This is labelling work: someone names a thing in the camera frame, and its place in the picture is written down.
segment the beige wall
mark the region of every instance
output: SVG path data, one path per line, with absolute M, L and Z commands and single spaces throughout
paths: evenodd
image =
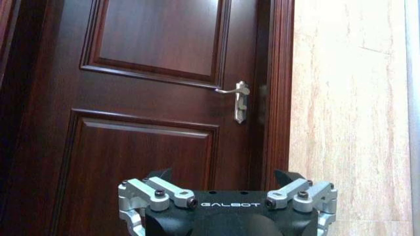
M 330 235 L 412 235 L 402 0 L 296 0 L 289 170 L 338 189 Z

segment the bolt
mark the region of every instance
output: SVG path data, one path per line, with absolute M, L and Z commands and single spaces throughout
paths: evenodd
M 268 209 L 274 209 L 276 208 L 276 202 L 272 199 L 266 198 L 265 206 Z
M 197 199 L 194 199 L 194 198 L 188 199 L 188 201 L 186 201 L 188 208 L 194 209 L 197 207 L 197 203 L 198 203 Z
M 162 198 L 165 196 L 165 191 L 162 189 L 157 189 L 154 191 L 154 197 Z
M 306 200 L 309 198 L 309 194 L 306 191 L 297 192 L 297 197 Z

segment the wooden door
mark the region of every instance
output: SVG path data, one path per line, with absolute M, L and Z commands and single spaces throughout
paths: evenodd
M 125 235 L 117 184 L 152 170 L 185 188 L 248 188 L 252 122 L 213 90 L 253 89 L 256 11 L 256 0 L 48 1 L 6 235 Z

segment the lever handle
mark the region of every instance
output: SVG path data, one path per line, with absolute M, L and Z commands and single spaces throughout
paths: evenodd
M 236 83 L 236 89 L 221 90 L 216 88 L 214 91 L 221 94 L 234 94 L 234 120 L 238 124 L 242 123 L 246 119 L 246 102 L 250 93 L 246 83 L 240 81 Z
M 221 89 L 214 89 L 216 92 L 221 93 L 221 94 L 229 94 L 229 93 L 241 93 L 242 95 L 249 95 L 249 88 L 237 88 L 233 90 L 221 90 Z

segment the robotic arm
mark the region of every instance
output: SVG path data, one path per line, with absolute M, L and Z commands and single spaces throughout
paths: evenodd
M 325 236 L 336 221 L 333 184 L 313 184 L 297 173 L 274 174 L 284 187 L 268 192 L 192 191 L 170 184 L 162 175 L 122 181 L 120 218 L 129 234 Z

